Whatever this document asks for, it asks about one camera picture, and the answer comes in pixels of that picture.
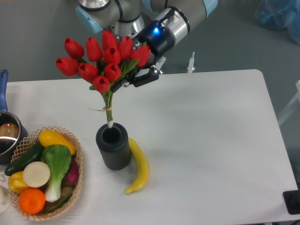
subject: tulip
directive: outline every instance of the tulip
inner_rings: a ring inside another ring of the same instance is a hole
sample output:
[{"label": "tulip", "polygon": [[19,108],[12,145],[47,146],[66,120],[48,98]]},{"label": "tulip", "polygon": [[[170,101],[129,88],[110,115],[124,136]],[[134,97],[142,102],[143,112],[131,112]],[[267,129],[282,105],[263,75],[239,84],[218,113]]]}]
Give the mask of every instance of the tulip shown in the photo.
[{"label": "tulip", "polygon": [[78,72],[78,62],[67,57],[58,58],[56,66],[66,76],[74,76]]},{"label": "tulip", "polygon": [[94,78],[99,74],[97,67],[89,63],[81,63],[79,65],[78,72],[80,76],[88,82],[94,80]]},{"label": "tulip", "polygon": [[88,59],[91,62],[97,62],[102,59],[103,52],[98,41],[95,38],[93,37],[88,38],[86,40],[85,46],[86,46],[86,53],[88,55]]},{"label": "tulip", "polygon": [[107,64],[103,72],[105,77],[107,77],[110,82],[116,81],[121,76],[120,67],[115,63]]},{"label": "tulip", "polygon": [[105,76],[97,76],[92,81],[94,88],[100,93],[107,92],[110,86],[109,80]]},{"label": "tulip", "polygon": [[148,61],[148,58],[150,57],[150,54],[151,54],[151,49],[150,49],[149,45],[144,45],[144,46],[141,46],[138,49],[136,49],[131,54],[130,58],[132,60],[138,59],[139,61],[138,61],[137,65],[139,67],[142,67]]},{"label": "tulip", "polygon": [[69,54],[69,56],[74,60],[79,60],[84,55],[84,49],[78,42],[66,38],[65,40],[65,50]]},{"label": "tulip", "polygon": [[109,48],[118,48],[117,39],[110,30],[104,30],[102,33],[102,48],[103,51]]},{"label": "tulip", "polygon": [[133,51],[133,43],[129,36],[122,37],[122,39],[119,43],[119,46],[118,46],[118,50],[119,50],[119,52],[121,54],[121,58],[123,60],[130,59],[130,56]]},{"label": "tulip", "polygon": [[119,50],[117,48],[106,49],[104,52],[104,60],[107,64],[119,64],[121,62],[121,55]]}]

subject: yellow bell pepper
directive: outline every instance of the yellow bell pepper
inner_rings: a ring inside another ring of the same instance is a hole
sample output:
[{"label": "yellow bell pepper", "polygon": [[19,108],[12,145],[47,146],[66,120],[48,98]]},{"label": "yellow bell pepper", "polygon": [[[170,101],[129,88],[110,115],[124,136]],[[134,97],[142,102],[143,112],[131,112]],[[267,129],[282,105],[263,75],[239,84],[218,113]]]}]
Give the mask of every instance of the yellow bell pepper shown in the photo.
[{"label": "yellow bell pepper", "polygon": [[23,180],[23,171],[15,172],[8,178],[8,187],[10,190],[17,193],[22,193],[24,190],[29,188]]}]

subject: black vase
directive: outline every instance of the black vase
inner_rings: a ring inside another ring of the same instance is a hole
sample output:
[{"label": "black vase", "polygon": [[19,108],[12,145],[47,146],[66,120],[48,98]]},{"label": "black vase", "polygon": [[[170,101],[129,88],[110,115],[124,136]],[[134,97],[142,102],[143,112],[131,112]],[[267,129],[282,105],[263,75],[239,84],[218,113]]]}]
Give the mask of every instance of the black vase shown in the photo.
[{"label": "black vase", "polygon": [[109,169],[121,170],[129,164],[131,150],[128,134],[121,124],[114,123],[112,128],[107,124],[100,127],[96,134],[96,143]]}]

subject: gray floor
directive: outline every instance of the gray floor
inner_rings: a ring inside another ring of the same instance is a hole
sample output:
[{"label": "gray floor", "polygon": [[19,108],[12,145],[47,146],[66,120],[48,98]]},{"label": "gray floor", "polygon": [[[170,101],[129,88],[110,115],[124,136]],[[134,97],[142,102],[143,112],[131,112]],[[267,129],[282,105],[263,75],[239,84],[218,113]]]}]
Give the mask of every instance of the gray floor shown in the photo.
[{"label": "gray floor", "polygon": [[[267,30],[257,23],[258,2],[220,1],[206,21],[165,55],[164,72],[185,72],[193,51],[197,72],[259,69],[278,115],[297,91],[300,45],[286,30]],[[0,2],[0,68],[9,70],[9,81],[66,79],[55,66],[58,57],[66,56],[64,39],[85,43],[88,37],[99,38],[76,18],[77,4],[77,0]],[[300,110],[281,127],[293,166],[300,165],[299,124]]]}]

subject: yellow banana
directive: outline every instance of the yellow banana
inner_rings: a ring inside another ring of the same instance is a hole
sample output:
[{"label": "yellow banana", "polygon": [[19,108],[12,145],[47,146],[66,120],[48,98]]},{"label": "yellow banana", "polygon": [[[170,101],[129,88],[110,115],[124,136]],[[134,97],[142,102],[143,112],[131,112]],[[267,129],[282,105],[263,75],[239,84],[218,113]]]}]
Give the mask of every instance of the yellow banana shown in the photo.
[{"label": "yellow banana", "polygon": [[147,163],[147,159],[141,148],[132,138],[129,139],[129,147],[133,156],[135,157],[135,161],[137,164],[137,176],[131,187],[125,190],[126,194],[142,189],[147,183],[149,176],[149,166]]}]

